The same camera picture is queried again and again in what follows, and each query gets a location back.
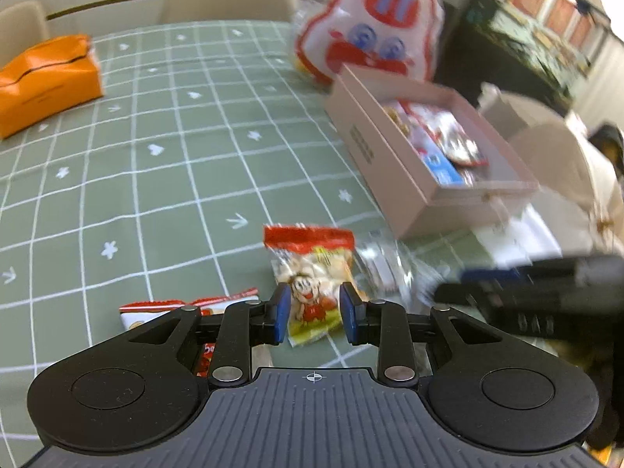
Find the clear silver wafer packet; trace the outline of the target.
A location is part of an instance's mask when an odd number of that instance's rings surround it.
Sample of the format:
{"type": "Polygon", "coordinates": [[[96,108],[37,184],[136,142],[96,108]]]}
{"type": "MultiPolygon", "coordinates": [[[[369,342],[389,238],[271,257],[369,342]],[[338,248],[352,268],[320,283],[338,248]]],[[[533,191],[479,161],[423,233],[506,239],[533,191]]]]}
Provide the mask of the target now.
{"type": "Polygon", "coordinates": [[[406,310],[430,307],[435,289],[443,281],[434,267],[383,231],[358,238],[354,257],[372,298],[400,303],[406,310]]]}

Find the red cartoon snack packet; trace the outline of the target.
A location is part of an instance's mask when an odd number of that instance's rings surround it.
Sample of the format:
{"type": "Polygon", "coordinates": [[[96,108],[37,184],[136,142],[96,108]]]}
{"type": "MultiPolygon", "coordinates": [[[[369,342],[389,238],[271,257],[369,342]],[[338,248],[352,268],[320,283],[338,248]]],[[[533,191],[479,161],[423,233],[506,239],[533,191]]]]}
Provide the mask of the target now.
{"type": "Polygon", "coordinates": [[[336,227],[266,225],[263,245],[273,254],[277,283],[291,291],[288,340],[301,347],[342,325],[340,286],[354,284],[355,238],[336,227]]]}

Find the blue seaweed snack packet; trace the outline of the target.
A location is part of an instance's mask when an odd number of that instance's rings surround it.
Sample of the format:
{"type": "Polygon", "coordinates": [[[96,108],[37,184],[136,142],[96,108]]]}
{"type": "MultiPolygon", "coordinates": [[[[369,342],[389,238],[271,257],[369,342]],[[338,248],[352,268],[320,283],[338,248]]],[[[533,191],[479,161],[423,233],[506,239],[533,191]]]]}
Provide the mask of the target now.
{"type": "Polygon", "coordinates": [[[439,185],[458,186],[464,184],[461,174],[438,147],[420,148],[419,155],[421,161],[439,185]]]}

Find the beige chair with flower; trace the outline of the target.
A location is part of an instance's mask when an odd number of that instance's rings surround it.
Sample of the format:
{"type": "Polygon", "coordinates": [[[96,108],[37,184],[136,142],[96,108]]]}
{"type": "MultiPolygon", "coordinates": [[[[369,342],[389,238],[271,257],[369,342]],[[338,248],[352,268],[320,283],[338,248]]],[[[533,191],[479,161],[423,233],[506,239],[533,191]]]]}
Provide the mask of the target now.
{"type": "Polygon", "coordinates": [[[483,82],[480,114],[538,181],[531,204],[565,254],[623,253],[623,199],[611,162],[540,101],[483,82]]]}

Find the green grid tablecloth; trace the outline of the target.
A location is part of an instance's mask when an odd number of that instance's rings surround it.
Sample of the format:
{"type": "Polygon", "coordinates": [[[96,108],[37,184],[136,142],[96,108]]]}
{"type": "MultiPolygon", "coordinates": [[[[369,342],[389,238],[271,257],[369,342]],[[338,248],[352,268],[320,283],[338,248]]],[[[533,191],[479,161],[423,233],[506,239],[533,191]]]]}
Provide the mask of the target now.
{"type": "Polygon", "coordinates": [[[101,37],[105,94],[1,145],[1,462],[40,447],[25,397],[134,301],[270,295],[266,225],[385,225],[321,91],[271,21],[101,37]]]}

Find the red jerky packet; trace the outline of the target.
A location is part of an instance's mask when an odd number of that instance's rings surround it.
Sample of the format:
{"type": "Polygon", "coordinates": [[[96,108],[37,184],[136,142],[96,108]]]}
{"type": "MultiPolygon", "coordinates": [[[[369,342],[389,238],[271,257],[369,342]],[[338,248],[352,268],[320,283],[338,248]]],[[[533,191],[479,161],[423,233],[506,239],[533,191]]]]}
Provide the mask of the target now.
{"type": "Polygon", "coordinates": [[[450,110],[416,103],[406,103],[404,110],[418,122],[454,165],[477,168],[489,164],[475,140],[468,136],[450,110]]]}

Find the pink cardboard box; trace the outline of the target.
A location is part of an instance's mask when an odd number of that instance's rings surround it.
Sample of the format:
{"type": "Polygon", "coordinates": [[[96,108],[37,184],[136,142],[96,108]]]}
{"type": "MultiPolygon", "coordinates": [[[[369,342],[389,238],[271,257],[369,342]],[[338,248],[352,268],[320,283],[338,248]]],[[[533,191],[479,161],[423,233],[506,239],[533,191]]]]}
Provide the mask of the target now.
{"type": "Polygon", "coordinates": [[[456,91],[346,66],[326,111],[394,235],[505,223],[537,180],[456,91]]]}

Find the fish tank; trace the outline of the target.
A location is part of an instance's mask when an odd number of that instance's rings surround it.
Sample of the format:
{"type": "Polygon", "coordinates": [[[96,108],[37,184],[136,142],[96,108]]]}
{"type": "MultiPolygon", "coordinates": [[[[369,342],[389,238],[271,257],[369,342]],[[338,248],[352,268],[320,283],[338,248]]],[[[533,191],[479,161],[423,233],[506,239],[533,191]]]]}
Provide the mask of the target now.
{"type": "Polygon", "coordinates": [[[473,105],[490,83],[564,115],[591,69],[591,60],[572,44],[500,0],[468,0],[448,33],[435,82],[473,105]]]}

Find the rabbit face snack bag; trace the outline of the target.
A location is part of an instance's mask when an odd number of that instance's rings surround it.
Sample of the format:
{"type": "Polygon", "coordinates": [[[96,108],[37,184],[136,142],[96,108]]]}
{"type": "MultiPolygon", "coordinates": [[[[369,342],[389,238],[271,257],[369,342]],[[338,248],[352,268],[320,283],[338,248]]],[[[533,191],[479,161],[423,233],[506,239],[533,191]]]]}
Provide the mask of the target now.
{"type": "Polygon", "coordinates": [[[432,79],[442,0],[303,0],[292,20],[292,62],[330,85],[345,64],[432,79]]]}

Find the orange tissue box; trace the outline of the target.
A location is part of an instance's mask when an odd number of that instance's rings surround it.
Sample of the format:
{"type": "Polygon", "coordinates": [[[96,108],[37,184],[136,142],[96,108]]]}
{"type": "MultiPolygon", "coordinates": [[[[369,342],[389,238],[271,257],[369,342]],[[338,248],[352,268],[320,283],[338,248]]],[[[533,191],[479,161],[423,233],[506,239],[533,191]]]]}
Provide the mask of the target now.
{"type": "Polygon", "coordinates": [[[90,36],[38,43],[1,69],[1,137],[103,95],[101,66],[90,36]]]}

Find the beige chair left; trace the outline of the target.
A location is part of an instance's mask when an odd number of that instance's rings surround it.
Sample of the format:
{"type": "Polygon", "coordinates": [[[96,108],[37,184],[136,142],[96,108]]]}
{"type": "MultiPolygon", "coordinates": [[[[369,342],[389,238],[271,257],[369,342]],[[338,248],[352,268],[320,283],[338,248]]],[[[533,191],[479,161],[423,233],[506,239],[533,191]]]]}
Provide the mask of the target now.
{"type": "Polygon", "coordinates": [[[43,5],[36,0],[17,3],[0,13],[0,67],[51,38],[43,5]]]}

